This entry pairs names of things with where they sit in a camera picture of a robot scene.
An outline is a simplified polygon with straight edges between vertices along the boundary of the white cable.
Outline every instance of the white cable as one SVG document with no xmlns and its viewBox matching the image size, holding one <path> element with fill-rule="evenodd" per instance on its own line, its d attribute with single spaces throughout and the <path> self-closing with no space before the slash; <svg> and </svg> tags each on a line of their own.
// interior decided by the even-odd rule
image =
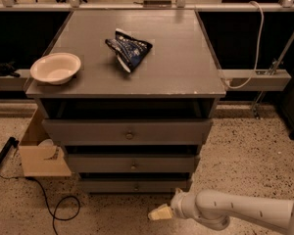
<svg viewBox="0 0 294 235">
<path fill-rule="evenodd" d="M 264 18 L 265 18 L 265 16 L 264 16 L 263 9 L 259 5 L 259 3 L 257 3 L 256 1 L 251 1 L 250 3 L 252 5 L 254 5 L 254 6 L 256 6 L 260 10 L 260 13 L 262 15 L 261 25 L 260 25 L 260 28 L 259 28 L 258 39 L 257 39 L 256 59 L 255 59 L 255 64 L 254 64 L 254 68 L 253 68 L 253 71 L 255 71 L 256 68 L 257 68 L 257 63 L 258 63 L 259 46 L 260 46 L 260 42 L 261 42 L 261 36 L 262 36 L 262 31 L 263 31 L 263 25 L 264 25 Z M 252 76 L 250 76 L 249 78 L 247 78 L 247 80 L 245 82 L 243 82 L 242 84 L 237 85 L 237 86 L 231 86 L 230 84 L 227 84 L 226 82 L 224 82 L 224 83 L 225 83 L 225 86 L 228 87 L 228 88 L 230 88 L 230 89 L 240 89 L 243 86 L 245 86 L 251 79 L 252 79 Z"/>
</svg>

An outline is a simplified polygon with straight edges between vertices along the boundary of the power cord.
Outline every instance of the power cord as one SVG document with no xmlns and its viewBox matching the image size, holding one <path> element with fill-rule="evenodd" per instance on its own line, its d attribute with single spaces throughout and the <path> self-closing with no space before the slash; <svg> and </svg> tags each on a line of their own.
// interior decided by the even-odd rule
<svg viewBox="0 0 294 235">
<path fill-rule="evenodd" d="M 255 64 L 254 64 L 254 68 L 253 71 L 255 71 L 257 69 L 257 64 L 258 64 L 258 58 L 259 58 L 259 46 L 260 46 L 260 42 L 261 42 L 261 36 L 262 36 L 262 31 L 263 31 L 263 25 L 264 25 L 264 12 L 262 7 L 259 5 L 259 3 L 255 2 L 255 1 L 251 1 L 250 4 L 254 5 L 255 7 L 257 7 L 261 13 L 262 16 L 262 20 L 261 20 L 261 24 L 260 24 L 260 28 L 259 28 L 259 32 L 258 32 L 258 39 L 257 39 L 257 47 L 256 47 L 256 59 L 255 59 Z M 224 85 L 230 89 L 240 89 L 243 86 L 245 86 L 250 80 L 252 79 L 252 76 L 248 77 L 247 80 L 245 82 L 243 82 L 240 85 L 237 86 L 231 86 L 229 83 L 226 83 L 225 81 L 222 81 L 224 83 Z"/>
<path fill-rule="evenodd" d="M 80 201 L 79 201 L 79 199 L 78 199 L 76 196 L 68 195 L 67 197 L 64 197 L 63 199 L 61 199 L 61 200 L 58 202 L 58 204 L 57 204 L 56 208 L 54 209 L 54 211 L 51 212 L 50 207 L 49 207 L 49 203 L 48 203 L 48 198 L 47 198 L 46 191 L 45 191 L 45 189 L 43 188 L 42 184 L 41 184 L 37 179 L 35 179 L 34 177 L 23 177 L 23 176 L 5 177 L 5 176 L 0 175 L 0 177 L 3 178 L 3 179 L 8 179 L 8 180 L 10 180 L 10 179 L 24 178 L 24 179 L 29 180 L 29 181 L 34 181 L 34 182 L 36 182 L 36 183 L 40 186 L 40 188 L 41 188 L 41 190 L 42 190 L 42 192 L 43 192 L 44 198 L 45 198 L 45 203 L 46 203 L 47 209 L 48 209 L 50 215 L 52 216 L 52 227 L 53 227 L 53 230 L 54 230 L 54 232 L 55 232 L 56 235 L 58 235 L 58 232 L 57 232 L 57 230 L 56 230 L 55 220 L 59 220 L 59 221 L 69 221 L 69 220 L 72 220 L 72 219 L 74 219 L 75 217 L 77 217 L 78 214 L 79 214 L 79 211 L 80 211 Z M 64 200 L 67 200 L 67 199 L 74 199 L 74 200 L 77 202 L 77 211 L 76 211 L 76 213 L 75 213 L 73 216 L 71 216 L 71 217 L 67 217 L 67 218 L 60 218 L 60 217 L 57 217 L 57 216 L 56 216 L 56 213 L 57 213 L 57 210 L 58 210 L 58 208 L 59 208 L 59 205 L 60 205 Z"/>
</svg>

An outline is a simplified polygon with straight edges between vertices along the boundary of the crumpled bag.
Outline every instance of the crumpled bag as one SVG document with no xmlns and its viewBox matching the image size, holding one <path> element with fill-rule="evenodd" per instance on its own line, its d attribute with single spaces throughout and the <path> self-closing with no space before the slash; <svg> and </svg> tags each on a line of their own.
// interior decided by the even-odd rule
<svg viewBox="0 0 294 235">
<path fill-rule="evenodd" d="M 14 68 L 13 64 L 14 64 L 14 62 L 0 63 L 0 76 L 11 75 L 14 77 L 20 77 L 20 75 L 18 73 L 16 73 L 16 71 L 18 69 Z"/>
<path fill-rule="evenodd" d="M 116 29 L 116 38 L 106 39 L 105 42 L 115 51 L 120 64 L 127 72 L 134 71 L 153 47 L 151 43 L 135 39 L 119 28 Z"/>
</svg>

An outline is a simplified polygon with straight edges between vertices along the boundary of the speckled floor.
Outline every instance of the speckled floor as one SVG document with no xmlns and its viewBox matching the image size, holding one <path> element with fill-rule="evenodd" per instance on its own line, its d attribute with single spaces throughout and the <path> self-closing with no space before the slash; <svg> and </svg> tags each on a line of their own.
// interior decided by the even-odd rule
<svg viewBox="0 0 294 235">
<path fill-rule="evenodd" d="M 35 109 L 33 104 L 0 103 L 0 151 L 10 136 L 20 139 Z M 215 189 L 225 193 L 294 199 L 294 141 L 273 106 L 261 106 L 262 119 L 253 118 L 247 105 L 219 105 L 191 191 Z M 22 176 L 18 151 L 11 149 L 0 167 L 5 177 Z M 169 203 L 169 195 L 89 195 L 72 178 L 39 178 L 53 210 L 68 195 L 79 198 L 81 209 L 71 221 L 55 221 L 59 234 L 278 234 L 232 218 L 217 232 L 193 220 L 149 221 L 147 213 Z M 57 215 L 76 211 L 65 201 Z M 54 234 L 52 217 L 37 183 L 0 177 L 0 234 Z"/>
</svg>

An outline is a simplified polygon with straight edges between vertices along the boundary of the bowl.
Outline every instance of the bowl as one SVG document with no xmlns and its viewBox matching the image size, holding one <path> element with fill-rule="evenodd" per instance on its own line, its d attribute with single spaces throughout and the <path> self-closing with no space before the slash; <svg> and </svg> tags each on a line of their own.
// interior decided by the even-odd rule
<svg viewBox="0 0 294 235">
<path fill-rule="evenodd" d="M 38 59 L 30 68 L 31 76 L 41 82 L 63 84 L 80 69 L 80 59 L 71 53 L 54 53 Z"/>
</svg>

